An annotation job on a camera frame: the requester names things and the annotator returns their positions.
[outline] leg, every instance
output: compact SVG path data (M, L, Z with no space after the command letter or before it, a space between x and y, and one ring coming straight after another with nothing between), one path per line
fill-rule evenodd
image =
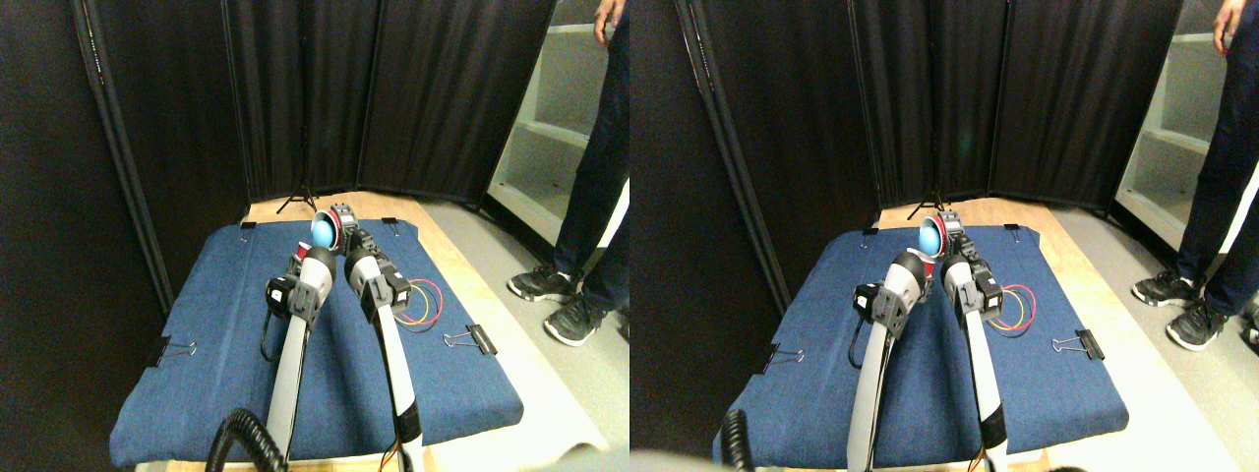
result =
M1202 282L1259 160L1259 1L1246 6L1228 57L1220 118L1197 177L1194 208L1176 257L1181 277Z
M582 293L585 301L598 311L618 310L630 300L630 256L622 235L612 237L608 250L599 263L585 277Z
M568 214L555 240L554 263L559 272L567 274L575 274L590 258L628 179L624 82L630 72L623 50L628 26L630 21L622 19L608 48L608 72L599 96L599 116L594 120L582 164L577 166Z
M1250 204L1246 220L1224 258L1224 264L1206 284L1206 302L1224 316L1245 308L1259 292L1259 199Z

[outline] tripod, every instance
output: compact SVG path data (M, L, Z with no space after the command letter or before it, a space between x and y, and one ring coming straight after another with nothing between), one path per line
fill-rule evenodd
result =
M319 210L319 208L315 208L315 193L311 191L310 175L307 175L306 169L302 169L302 184L293 188L293 193L288 195L288 200L285 200L283 205L279 205L279 209L276 210L276 214L278 215L279 211L285 210L285 206L288 206L288 204L293 201L305 203L307 205L311 205L311 210L316 211Z

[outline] black binder clip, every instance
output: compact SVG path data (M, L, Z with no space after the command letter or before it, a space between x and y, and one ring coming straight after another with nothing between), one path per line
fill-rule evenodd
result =
M1016 223L1006 223L1006 230L1010 232L1010 235L1015 238L1015 243L1021 243L1021 240L1019 240L1019 232L1021 229L1022 227L1020 227Z
M782 344L774 342L774 344L771 344L768 349L765 349L765 366L764 366L764 369L760 369L760 374L768 373L769 371L769 366L774 365L774 364L791 362L791 361L794 361L796 364L799 364L801 361L805 360L805 350L803 349L801 349L798 351L784 351L784 350L779 349L781 346L782 346ZM774 360L774 357L777 355L779 355L779 354L791 354L791 357Z
M492 356L492 355L497 355L499 354L499 349L494 347L494 342L490 341L490 335L485 334L485 330L481 327L481 325L465 325L463 327L468 329L468 332L465 332L462 335L454 335L454 336L442 335L442 342L446 342L446 347L473 346L473 347L481 349L481 354L483 354L483 355L491 355ZM463 336L472 336L472 342L456 342L454 341L454 340L457 340L460 337L463 337Z
M395 238L399 237L399 235L402 235L402 234L398 233L398 219L397 218L393 218L393 216L381 218L380 222L384 223L384 224L388 224L389 229L394 230L394 237Z
M248 243L249 242L249 233L252 233L253 228L257 227L257 225L258 225L258 223L254 223L254 222L240 222L240 242L242 243Z
M870 239L879 234L879 228L866 228L861 230L861 249L870 247Z
M183 350L166 354L166 347L181 347ZM190 356L194 354L196 354L196 342L171 344L170 336L162 336L157 339L157 342L154 342L154 346L149 350L149 366L156 368L161 364L161 360L166 357Z
M1063 346L1063 344L1071 342L1075 340L1079 340L1080 345L1083 345L1084 349ZM1105 360L1105 354L1102 354L1102 346L1098 345L1098 340L1093 337L1093 332L1089 330L1075 330L1075 337L1071 337L1069 340L1061 340L1061 341L1053 340L1053 341L1054 341L1054 352L1080 351L1088 354L1089 359Z

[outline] shelving unit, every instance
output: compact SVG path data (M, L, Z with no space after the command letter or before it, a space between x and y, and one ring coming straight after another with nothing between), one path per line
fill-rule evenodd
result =
M573 179L598 115L607 69L607 52L594 42L593 30L593 24L548 28L525 101L488 190L490 196L551 244L568 213ZM627 183L601 247L607 247L628 206Z
M1115 201L1173 249L1180 248L1197 175L1219 116L1225 60L1215 53L1212 34L1201 31L1210 28L1204 14L1217 9L1217 4L1185 3L1178 34L1172 37L1158 87L1115 195ZM1236 238L1256 188L1259 179L1251 176L1224 252Z

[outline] floor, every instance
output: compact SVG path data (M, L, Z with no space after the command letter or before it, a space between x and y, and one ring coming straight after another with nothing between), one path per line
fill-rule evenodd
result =
M447 201L421 200L438 227L485 278L530 339L577 396L612 449L630 448L630 344L617 334L619 317L608 316L582 347L569 347L543 331L559 303L528 302L506 282L538 266L524 245L490 220Z
M1238 466L1259 469L1259 355L1241 340L1241 320L1230 320L1202 352L1181 349L1165 327L1182 308L1151 307L1129 292L1163 266L1123 230L1088 211L1063 205L1050 210L1172 368Z

